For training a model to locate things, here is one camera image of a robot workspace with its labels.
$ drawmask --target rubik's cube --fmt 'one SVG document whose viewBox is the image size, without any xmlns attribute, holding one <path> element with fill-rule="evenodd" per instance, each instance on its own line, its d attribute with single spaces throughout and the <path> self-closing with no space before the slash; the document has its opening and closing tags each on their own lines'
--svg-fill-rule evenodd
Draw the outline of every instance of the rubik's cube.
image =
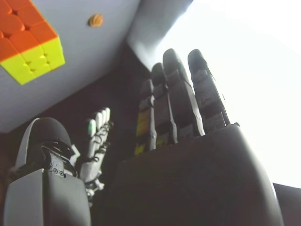
<svg viewBox="0 0 301 226">
<path fill-rule="evenodd" d="M 0 0 L 0 65 L 17 82 L 64 63 L 59 36 L 30 0 Z"/>
</svg>

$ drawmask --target small orange object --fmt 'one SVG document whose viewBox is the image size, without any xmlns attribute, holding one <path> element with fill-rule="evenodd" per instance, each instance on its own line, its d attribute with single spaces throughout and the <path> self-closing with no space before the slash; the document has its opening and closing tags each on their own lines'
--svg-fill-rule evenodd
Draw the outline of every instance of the small orange object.
<svg viewBox="0 0 301 226">
<path fill-rule="evenodd" d="M 6 2 L 11 6 L 14 11 L 21 10 L 25 7 L 32 6 L 30 0 L 6 0 Z"/>
<path fill-rule="evenodd" d="M 90 17 L 89 25 L 91 27 L 100 27 L 103 25 L 103 16 L 101 14 L 95 14 Z"/>
<path fill-rule="evenodd" d="M 11 7 L 5 0 L 0 0 L 0 15 L 7 15 L 12 12 Z"/>
<path fill-rule="evenodd" d="M 51 29 L 49 24 L 46 22 L 43 22 L 30 28 L 30 31 L 40 44 L 43 44 L 58 37 L 58 35 Z"/>
<path fill-rule="evenodd" d="M 16 15 L 0 16 L 0 31 L 3 32 L 4 36 L 9 37 L 24 29 L 24 24 Z"/>
<path fill-rule="evenodd" d="M 17 15 L 26 27 L 32 27 L 45 22 L 45 19 L 34 6 L 21 9 L 18 11 Z"/>
<path fill-rule="evenodd" d="M 22 31 L 13 34 L 9 40 L 15 46 L 19 53 L 29 50 L 39 45 L 38 41 L 34 38 L 30 31 Z"/>
<path fill-rule="evenodd" d="M 7 38 L 0 39 L 0 49 L 0 62 L 18 54 L 18 51 Z"/>
</svg>

